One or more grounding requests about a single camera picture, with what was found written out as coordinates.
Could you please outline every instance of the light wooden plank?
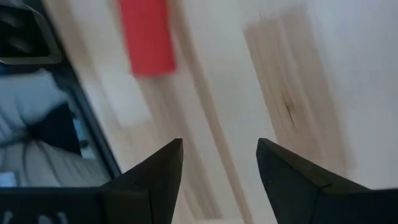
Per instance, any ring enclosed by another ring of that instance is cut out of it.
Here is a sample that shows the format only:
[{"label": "light wooden plank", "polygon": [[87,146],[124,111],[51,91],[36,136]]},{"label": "light wooden plank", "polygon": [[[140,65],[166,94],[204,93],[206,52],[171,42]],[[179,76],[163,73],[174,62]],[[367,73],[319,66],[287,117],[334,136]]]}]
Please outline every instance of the light wooden plank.
[{"label": "light wooden plank", "polygon": [[251,25],[246,40],[278,143],[344,175],[339,121],[305,8]]},{"label": "light wooden plank", "polygon": [[221,140],[218,150],[227,152],[232,160],[232,166],[224,164],[227,172],[230,167],[236,170],[241,193],[235,190],[235,195],[240,198],[243,219],[245,223],[273,223],[255,150],[259,137],[275,138],[274,130],[239,23],[239,8],[235,1],[180,2],[192,38],[188,46],[197,57],[195,70],[200,71],[194,74],[198,95],[213,135]]},{"label": "light wooden plank", "polygon": [[182,2],[169,1],[169,9],[170,20],[175,30],[176,38],[181,45],[182,55],[186,60],[190,73],[192,74],[192,80],[196,94],[200,100],[200,106],[204,111],[206,121],[210,128],[209,131],[211,131],[216,149],[221,157],[221,162],[226,171],[229,185],[232,188],[234,199],[238,204],[240,214],[243,216],[245,221],[250,224],[252,223],[252,217],[249,207],[243,194],[241,184],[239,183],[238,174],[236,173],[235,165],[233,164],[225,136],[222,132],[222,127],[216,114],[215,102],[213,101],[205,74],[203,73],[200,61],[198,60],[198,55],[195,52],[195,46],[193,45],[193,40],[190,36],[190,29],[187,27],[187,18],[186,13],[183,11]]}]

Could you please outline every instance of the wooden floor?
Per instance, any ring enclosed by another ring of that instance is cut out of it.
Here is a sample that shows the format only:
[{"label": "wooden floor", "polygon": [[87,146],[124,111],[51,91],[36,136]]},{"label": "wooden floor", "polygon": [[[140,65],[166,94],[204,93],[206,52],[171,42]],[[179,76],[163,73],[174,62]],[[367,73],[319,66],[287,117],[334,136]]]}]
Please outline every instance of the wooden floor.
[{"label": "wooden floor", "polygon": [[178,70],[148,79],[113,0],[44,1],[122,170],[184,139],[174,223],[276,223],[258,138],[398,187],[397,1],[169,0]]}]

